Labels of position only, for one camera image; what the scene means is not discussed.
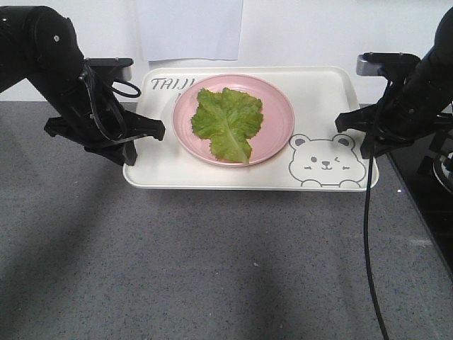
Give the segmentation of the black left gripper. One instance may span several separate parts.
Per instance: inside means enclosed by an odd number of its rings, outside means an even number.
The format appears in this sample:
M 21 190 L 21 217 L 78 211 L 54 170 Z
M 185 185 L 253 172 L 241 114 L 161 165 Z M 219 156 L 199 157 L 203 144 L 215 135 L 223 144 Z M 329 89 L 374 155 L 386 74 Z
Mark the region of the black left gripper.
M 111 89 L 96 79 L 80 79 L 77 88 L 60 96 L 56 105 L 59 116 L 46 122 L 47 134 L 67 138 L 119 165 L 135 165 L 133 139 L 162 141 L 165 135 L 161 120 L 125 110 Z

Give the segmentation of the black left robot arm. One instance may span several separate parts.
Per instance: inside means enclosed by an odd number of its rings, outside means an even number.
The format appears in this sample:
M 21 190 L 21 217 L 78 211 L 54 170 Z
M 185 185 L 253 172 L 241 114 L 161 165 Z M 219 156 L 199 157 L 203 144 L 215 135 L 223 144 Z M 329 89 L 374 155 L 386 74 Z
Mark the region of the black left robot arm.
M 45 132 L 120 166 L 134 165 L 134 141 L 162 140 L 164 124 L 125 110 L 115 82 L 127 84 L 130 58 L 86 58 L 69 18 L 47 6 L 1 7 L 1 90 L 27 79 L 58 112 Z

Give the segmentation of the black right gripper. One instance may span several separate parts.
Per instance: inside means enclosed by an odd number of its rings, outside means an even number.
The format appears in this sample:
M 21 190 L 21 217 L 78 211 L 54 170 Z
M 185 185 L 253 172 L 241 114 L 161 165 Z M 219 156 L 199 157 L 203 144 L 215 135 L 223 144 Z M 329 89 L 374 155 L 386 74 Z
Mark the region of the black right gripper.
M 340 113 L 335 119 L 338 132 L 352 129 L 366 132 L 360 146 L 363 159 L 381 156 L 393 149 L 411 146 L 416 140 L 452 127 L 452 115 L 443 110 L 452 102 L 452 78 L 410 76 L 384 108 L 372 128 L 377 104 Z

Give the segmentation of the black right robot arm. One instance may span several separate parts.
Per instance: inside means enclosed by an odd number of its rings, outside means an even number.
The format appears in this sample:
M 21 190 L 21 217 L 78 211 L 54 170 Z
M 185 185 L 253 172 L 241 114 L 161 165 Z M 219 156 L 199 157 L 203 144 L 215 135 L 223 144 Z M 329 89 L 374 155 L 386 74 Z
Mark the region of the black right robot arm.
M 452 102 L 452 12 L 440 21 L 434 45 L 419 58 L 407 53 L 367 52 L 357 57 L 356 73 L 384 77 L 383 96 L 373 105 L 341 113 L 338 132 L 365 133 L 364 159 L 412 145 L 438 130 L 452 127 L 443 110 Z

